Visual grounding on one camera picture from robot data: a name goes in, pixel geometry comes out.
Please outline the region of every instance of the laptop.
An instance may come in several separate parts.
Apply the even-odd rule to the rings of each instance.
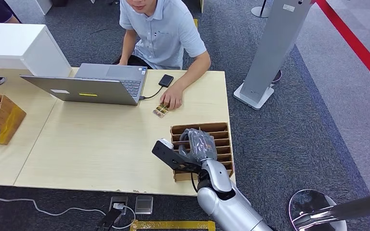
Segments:
[[[21,78],[63,101],[137,105],[146,71],[146,66],[82,64],[74,78]]]

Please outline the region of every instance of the red stripe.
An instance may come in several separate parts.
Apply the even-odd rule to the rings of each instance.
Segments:
[[[368,49],[364,46],[364,44],[361,43],[361,41],[359,41],[350,28],[348,28],[344,21],[337,15],[334,9],[326,2],[326,0],[316,0],[316,2],[330,22],[348,43],[348,45],[350,45],[355,54],[357,54],[360,60],[370,71],[370,52]]]

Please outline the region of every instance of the wooden organizer box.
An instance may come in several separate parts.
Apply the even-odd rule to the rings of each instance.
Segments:
[[[5,95],[0,95],[0,144],[7,145],[26,113]]]
[[[208,124],[191,124],[191,125],[178,125],[171,127],[171,142],[173,144],[174,151],[178,152],[179,145],[185,145],[189,152],[190,146],[189,141],[179,141],[179,137],[182,132],[187,128],[195,128],[209,133],[215,139],[216,151],[218,153],[218,161],[221,162],[229,176],[233,175],[233,158],[232,158],[232,146],[230,141],[229,128],[227,123],[208,123]],[[194,180],[197,179],[197,174],[194,174]],[[175,171],[173,172],[173,178],[175,181],[191,180],[191,175],[187,172]]]

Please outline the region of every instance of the round metal base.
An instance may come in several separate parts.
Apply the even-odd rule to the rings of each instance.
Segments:
[[[279,70],[275,76],[275,78],[273,79],[272,81],[272,84],[275,84],[277,83],[279,80],[281,80],[281,77],[283,76],[281,70]]]
[[[269,14],[270,14],[270,9],[269,8],[264,8],[263,9],[263,12],[262,14],[260,14],[260,11],[262,11],[262,7],[261,6],[256,6],[256,7],[253,7],[252,10],[251,10],[251,13],[254,15],[254,16],[257,16],[259,18],[268,18],[269,17]]]
[[[312,213],[316,210],[337,205],[329,196],[312,189],[304,189],[296,192],[289,202],[289,219],[296,231],[347,231],[345,220],[324,223],[307,229],[298,229],[294,220],[299,216]]]

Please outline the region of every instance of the robotic arm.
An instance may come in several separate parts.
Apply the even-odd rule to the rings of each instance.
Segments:
[[[226,168],[216,160],[214,140],[208,133],[187,129],[181,139],[189,138],[191,152],[183,145],[179,153],[166,139],[155,144],[152,153],[173,170],[198,174],[198,203],[224,231],[272,231],[250,202],[230,180]]]

